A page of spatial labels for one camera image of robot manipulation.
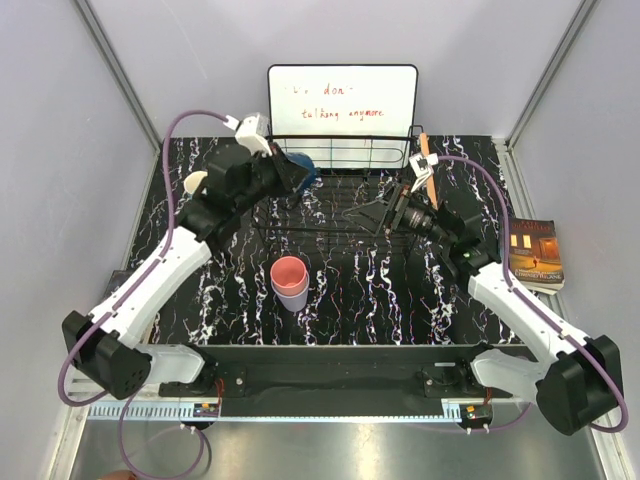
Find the tale of two cities book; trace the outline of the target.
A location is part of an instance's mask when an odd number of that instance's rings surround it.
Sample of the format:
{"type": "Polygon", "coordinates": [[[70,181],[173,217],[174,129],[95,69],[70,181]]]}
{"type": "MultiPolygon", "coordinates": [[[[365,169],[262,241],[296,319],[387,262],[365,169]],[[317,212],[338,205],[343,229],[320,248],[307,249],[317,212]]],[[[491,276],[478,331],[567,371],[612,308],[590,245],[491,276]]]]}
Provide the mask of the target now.
{"type": "Polygon", "coordinates": [[[107,282],[101,302],[117,296],[116,292],[127,282],[133,273],[133,270],[114,270],[107,282]]]}

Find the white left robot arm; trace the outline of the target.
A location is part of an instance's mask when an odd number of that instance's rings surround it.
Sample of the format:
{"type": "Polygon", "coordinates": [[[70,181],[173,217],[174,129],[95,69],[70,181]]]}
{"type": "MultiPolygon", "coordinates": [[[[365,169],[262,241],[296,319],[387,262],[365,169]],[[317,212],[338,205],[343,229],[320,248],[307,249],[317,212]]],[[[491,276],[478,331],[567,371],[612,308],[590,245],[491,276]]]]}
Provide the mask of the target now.
{"type": "Polygon", "coordinates": [[[62,322],[68,350],[58,377],[61,400],[75,405],[65,379],[75,367],[104,395],[123,400],[146,384],[178,383],[196,396],[215,386],[214,362],[195,346],[146,346],[142,335],[179,287],[240,229],[243,215],[265,198],[288,197],[316,176],[304,153],[271,143],[264,152],[225,145],[204,171],[184,182],[190,198],[152,254],[90,313],[70,312],[62,322]]]}

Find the dark night scene book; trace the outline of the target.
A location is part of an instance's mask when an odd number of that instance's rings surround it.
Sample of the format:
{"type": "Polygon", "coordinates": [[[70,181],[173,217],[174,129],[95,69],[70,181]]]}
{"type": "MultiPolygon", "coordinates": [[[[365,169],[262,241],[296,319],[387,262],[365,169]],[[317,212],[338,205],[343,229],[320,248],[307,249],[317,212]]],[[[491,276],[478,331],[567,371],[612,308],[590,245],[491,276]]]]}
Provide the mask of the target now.
{"type": "Polygon", "coordinates": [[[555,223],[509,219],[509,268],[533,292],[553,296],[565,283],[555,223]]]}

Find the white whiteboard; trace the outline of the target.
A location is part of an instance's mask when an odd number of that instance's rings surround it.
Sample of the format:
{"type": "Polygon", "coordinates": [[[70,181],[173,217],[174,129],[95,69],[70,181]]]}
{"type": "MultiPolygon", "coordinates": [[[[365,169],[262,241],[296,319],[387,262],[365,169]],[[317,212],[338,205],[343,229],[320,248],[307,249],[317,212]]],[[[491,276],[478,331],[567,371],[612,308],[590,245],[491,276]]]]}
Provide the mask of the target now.
{"type": "Polygon", "coordinates": [[[318,168],[397,169],[406,164],[418,69],[396,65],[273,65],[271,133],[318,168]]]}

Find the pink plastic cup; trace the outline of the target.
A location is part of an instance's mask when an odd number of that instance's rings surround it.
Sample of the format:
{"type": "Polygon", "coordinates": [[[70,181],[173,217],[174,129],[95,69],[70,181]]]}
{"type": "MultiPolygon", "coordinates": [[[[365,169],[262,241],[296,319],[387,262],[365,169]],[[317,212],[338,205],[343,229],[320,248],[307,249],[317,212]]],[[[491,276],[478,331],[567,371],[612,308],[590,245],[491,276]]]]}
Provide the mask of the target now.
{"type": "Polygon", "coordinates": [[[284,256],[273,263],[270,277],[278,292],[295,296],[305,289],[307,268],[300,258],[284,256]]]}

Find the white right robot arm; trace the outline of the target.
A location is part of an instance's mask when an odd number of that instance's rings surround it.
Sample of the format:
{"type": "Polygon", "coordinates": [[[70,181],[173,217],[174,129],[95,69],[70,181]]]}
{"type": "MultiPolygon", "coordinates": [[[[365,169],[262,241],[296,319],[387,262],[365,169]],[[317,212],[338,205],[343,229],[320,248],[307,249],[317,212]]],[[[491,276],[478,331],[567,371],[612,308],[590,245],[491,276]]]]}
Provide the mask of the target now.
{"type": "Polygon", "coordinates": [[[567,436],[614,409],[623,424],[628,422],[616,343],[606,335],[590,337],[547,307],[508,271],[470,222],[402,185],[343,216],[373,235],[401,231],[433,242],[444,277],[497,315],[533,354],[525,360],[494,347],[478,348],[454,371],[460,393],[472,397],[487,387],[510,393],[536,405],[567,436]]]}

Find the light blue ceramic mug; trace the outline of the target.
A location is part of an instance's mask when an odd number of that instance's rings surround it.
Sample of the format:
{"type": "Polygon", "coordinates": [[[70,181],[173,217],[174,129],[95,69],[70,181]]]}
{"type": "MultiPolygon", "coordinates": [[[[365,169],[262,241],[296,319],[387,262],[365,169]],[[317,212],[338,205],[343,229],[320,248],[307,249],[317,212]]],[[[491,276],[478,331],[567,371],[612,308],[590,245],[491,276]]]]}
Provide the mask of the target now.
{"type": "Polygon", "coordinates": [[[204,170],[190,173],[183,181],[184,191],[188,195],[193,195],[199,188],[201,182],[208,176],[204,170]]]}

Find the lavender plastic cup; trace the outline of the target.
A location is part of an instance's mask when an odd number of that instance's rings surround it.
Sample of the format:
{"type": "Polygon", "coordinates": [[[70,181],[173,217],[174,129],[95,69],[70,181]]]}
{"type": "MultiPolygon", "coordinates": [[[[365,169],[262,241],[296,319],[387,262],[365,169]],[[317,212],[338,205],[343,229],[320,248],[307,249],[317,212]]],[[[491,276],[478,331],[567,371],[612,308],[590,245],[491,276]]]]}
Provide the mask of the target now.
{"type": "Polygon", "coordinates": [[[292,313],[301,311],[307,304],[308,288],[303,288],[296,295],[285,295],[279,290],[275,290],[276,296],[283,305],[283,307],[292,313]]]}

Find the dark blue ceramic mug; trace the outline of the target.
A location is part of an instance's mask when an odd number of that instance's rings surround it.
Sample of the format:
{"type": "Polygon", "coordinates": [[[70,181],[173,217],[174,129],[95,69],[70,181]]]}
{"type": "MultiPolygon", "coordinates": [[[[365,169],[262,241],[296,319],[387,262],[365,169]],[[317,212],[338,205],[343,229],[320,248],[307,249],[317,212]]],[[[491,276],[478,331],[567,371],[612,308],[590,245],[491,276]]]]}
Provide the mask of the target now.
{"type": "Polygon", "coordinates": [[[299,189],[295,192],[294,195],[287,199],[286,209],[293,210],[297,207],[304,195],[304,193],[313,185],[317,177],[317,170],[313,160],[304,153],[289,153],[287,155],[288,159],[292,161],[294,164],[305,169],[305,178],[301,183],[299,189]]]}

